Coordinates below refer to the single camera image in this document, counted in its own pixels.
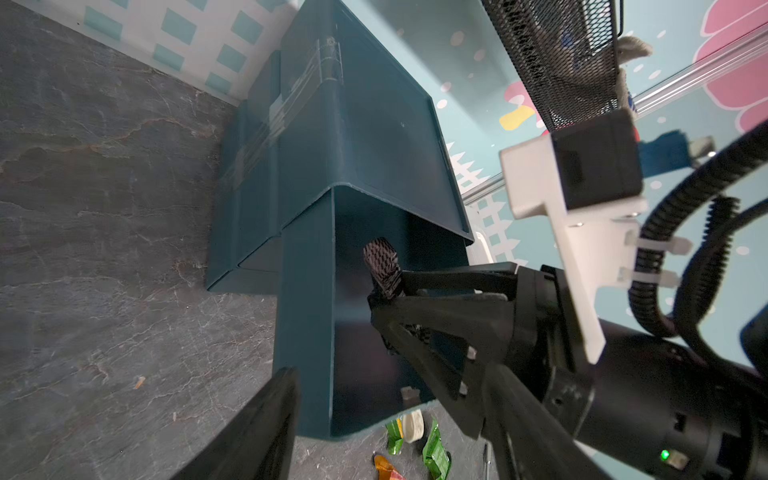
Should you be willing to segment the black cookie packet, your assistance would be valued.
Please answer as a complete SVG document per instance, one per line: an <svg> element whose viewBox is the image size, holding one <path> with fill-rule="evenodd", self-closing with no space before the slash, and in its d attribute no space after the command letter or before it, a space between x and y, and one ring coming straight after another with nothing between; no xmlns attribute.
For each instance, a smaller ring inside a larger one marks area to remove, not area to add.
<svg viewBox="0 0 768 480"><path fill-rule="evenodd" d="M404 294L402 269L394 247L383 237L363 248L363 259L374 283L374 292L384 300Z"/></svg>

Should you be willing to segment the green cookie packet top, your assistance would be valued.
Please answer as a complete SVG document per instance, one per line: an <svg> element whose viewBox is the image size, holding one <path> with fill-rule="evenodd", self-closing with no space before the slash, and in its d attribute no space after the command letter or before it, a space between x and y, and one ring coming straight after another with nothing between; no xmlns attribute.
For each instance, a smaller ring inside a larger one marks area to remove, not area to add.
<svg viewBox="0 0 768 480"><path fill-rule="evenodd" d="M403 424L401 418L396 418L385 425L387 431L387 452L390 455L399 455L404 441Z"/></svg>

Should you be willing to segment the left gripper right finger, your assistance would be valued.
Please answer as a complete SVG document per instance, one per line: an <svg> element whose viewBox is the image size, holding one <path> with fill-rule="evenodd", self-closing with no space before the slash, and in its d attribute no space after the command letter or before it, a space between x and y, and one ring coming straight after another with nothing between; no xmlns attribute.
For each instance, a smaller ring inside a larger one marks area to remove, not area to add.
<svg viewBox="0 0 768 480"><path fill-rule="evenodd" d="M482 384L486 421L501 479L607 479L600 467L506 366L486 369Z"/></svg>

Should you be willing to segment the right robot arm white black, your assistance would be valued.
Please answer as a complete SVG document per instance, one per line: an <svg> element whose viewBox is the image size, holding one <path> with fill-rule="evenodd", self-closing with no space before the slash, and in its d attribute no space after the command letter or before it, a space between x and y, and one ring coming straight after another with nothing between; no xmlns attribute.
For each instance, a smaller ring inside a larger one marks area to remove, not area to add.
<svg viewBox="0 0 768 480"><path fill-rule="evenodd" d="M565 274L511 263L371 268L372 322L503 479L601 479L595 449L656 479L763 479L767 400L687 348L601 322L589 361Z"/></svg>

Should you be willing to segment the dark teal drawer cabinet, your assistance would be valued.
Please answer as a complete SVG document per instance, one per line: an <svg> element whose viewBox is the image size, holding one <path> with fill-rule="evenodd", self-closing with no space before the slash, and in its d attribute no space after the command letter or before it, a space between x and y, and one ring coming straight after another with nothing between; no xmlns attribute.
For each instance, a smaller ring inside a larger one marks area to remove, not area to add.
<svg viewBox="0 0 768 480"><path fill-rule="evenodd" d="M340 1L307 1L227 127L205 288L273 294L282 233L339 190L463 251L472 234L433 101Z"/></svg>

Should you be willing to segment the orange cookie packet top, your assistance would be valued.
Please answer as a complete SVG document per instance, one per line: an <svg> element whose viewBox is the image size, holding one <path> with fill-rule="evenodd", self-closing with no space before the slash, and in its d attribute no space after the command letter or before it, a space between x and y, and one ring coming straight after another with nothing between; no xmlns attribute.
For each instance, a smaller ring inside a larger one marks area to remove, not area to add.
<svg viewBox="0 0 768 480"><path fill-rule="evenodd" d="M377 480L405 480L405 477L383 455L374 455L373 464Z"/></svg>

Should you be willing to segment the teal top drawer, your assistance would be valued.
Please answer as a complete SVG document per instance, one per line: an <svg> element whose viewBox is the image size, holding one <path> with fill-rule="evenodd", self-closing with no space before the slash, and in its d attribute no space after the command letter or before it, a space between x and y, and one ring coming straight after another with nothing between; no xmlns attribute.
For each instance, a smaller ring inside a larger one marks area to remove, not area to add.
<svg viewBox="0 0 768 480"><path fill-rule="evenodd" d="M299 372L298 433L343 440L405 411L401 390L435 396L371 323L373 290L363 248L387 239L405 270L464 266L471 233L457 200L425 211L346 186L329 189L282 232L274 367Z"/></svg>

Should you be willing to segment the green cookie packet right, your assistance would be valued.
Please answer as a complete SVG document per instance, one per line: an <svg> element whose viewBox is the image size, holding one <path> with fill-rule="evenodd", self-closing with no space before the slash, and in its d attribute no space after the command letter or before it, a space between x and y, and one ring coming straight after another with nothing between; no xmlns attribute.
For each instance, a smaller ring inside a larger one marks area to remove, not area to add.
<svg viewBox="0 0 768 480"><path fill-rule="evenodd" d="M422 459L432 480L446 480L452 466L450 453L442 443L439 424L432 420L427 441L422 450Z"/></svg>

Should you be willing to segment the green cookie packet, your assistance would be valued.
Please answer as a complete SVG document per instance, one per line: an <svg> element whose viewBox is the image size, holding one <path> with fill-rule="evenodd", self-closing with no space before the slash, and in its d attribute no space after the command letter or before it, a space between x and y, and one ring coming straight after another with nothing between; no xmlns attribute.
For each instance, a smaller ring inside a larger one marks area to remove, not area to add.
<svg viewBox="0 0 768 480"><path fill-rule="evenodd" d="M385 425L387 431L387 452L390 455L399 455L404 441L403 424L401 418L396 418Z"/></svg>
<svg viewBox="0 0 768 480"><path fill-rule="evenodd" d="M442 443L439 424L432 420L427 441L422 450L422 459L432 480L446 480L452 466L450 453Z"/></svg>

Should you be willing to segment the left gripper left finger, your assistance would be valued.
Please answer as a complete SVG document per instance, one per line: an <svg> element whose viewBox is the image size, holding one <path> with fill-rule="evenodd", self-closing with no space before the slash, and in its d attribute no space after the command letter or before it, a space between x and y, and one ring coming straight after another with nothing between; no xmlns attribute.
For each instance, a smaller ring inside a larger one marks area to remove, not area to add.
<svg viewBox="0 0 768 480"><path fill-rule="evenodd" d="M286 479L299 403L298 371L278 370L172 479Z"/></svg>

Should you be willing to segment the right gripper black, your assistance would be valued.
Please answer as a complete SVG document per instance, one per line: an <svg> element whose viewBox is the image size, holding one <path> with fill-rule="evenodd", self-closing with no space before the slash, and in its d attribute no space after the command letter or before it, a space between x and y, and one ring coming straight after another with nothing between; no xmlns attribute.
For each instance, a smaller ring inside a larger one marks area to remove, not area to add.
<svg viewBox="0 0 768 480"><path fill-rule="evenodd" d="M594 387L562 270L502 262L402 270L402 281L402 297L371 307L372 324L462 433L487 432L481 387L487 367L499 364L568 434L579 434ZM417 296L430 292L459 296Z"/></svg>

